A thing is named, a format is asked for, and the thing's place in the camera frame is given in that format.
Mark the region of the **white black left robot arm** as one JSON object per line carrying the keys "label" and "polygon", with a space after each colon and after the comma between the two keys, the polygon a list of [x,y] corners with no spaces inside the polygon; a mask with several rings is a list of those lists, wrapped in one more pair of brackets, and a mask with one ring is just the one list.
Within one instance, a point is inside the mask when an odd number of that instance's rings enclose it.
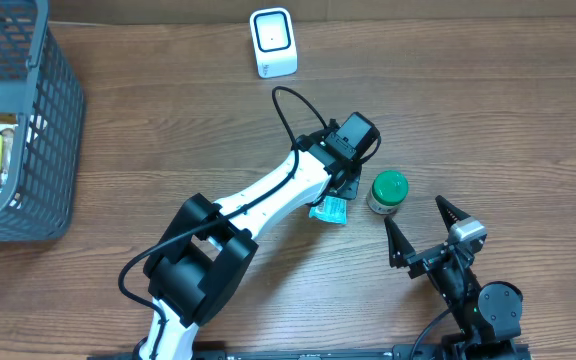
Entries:
{"label": "white black left robot arm", "polygon": [[199,328],[235,293],[258,237],[302,206],[354,199],[379,143],[376,126],[354,112],[343,124],[299,136],[284,162],[248,188],[214,202],[202,194],[186,200],[144,264],[155,310],[133,358],[192,358]]}

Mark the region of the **beige brown snack bag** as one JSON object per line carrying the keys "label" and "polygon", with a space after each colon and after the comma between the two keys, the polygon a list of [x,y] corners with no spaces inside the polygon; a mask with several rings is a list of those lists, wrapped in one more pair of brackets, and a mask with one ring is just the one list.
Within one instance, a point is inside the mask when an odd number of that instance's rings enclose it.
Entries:
{"label": "beige brown snack bag", "polygon": [[4,140],[1,183],[4,183],[8,176],[16,128],[17,116],[13,113],[0,112],[0,132],[3,134]]}

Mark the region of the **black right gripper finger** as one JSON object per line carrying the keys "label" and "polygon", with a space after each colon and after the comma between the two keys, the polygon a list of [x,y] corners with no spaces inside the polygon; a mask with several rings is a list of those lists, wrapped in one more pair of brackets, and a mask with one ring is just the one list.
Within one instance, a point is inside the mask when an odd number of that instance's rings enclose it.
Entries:
{"label": "black right gripper finger", "polygon": [[436,196],[435,201],[447,230],[450,230],[457,222],[470,217],[469,214],[454,206],[441,195]]}
{"label": "black right gripper finger", "polygon": [[384,225],[388,238],[390,267],[408,267],[409,259],[416,255],[416,251],[391,217],[384,219]]}

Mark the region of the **teal wet wipes packet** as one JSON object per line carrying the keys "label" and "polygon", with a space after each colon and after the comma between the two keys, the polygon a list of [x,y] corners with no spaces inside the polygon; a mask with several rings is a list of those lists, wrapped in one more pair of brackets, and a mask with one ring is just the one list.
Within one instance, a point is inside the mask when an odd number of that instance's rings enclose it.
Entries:
{"label": "teal wet wipes packet", "polygon": [[347,223],[347,201],[326,196],[321,203],[310,209],[309,217],[326,223],[345,225]]}

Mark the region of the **green lid jar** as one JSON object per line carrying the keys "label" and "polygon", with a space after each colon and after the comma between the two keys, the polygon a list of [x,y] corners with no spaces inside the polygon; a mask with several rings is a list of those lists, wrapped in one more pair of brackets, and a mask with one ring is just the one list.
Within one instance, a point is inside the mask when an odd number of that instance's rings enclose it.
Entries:
{"label": "green lid jar", "polygon": [[373,181],[367,195],[369,208],[380,215],[396,212],[409,192],[407,178],[400,172],[381,172]]}

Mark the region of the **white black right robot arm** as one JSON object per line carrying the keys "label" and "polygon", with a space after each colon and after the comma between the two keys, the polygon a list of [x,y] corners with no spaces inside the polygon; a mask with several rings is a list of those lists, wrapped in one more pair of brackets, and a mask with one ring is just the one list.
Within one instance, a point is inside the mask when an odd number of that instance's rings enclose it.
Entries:
{"label": "white black right robot arm", "polygon": [[410,359],[529,359],[529,347],[514,342],[521,335],[522,292],[504,281],[481,285],[471,269],[486,227],[444,197],[435,201],[447,239],[420,253],[393,218],[384,219],[389,265],[406,268],[412,279],[425,275],[447,306],[401,353]]}

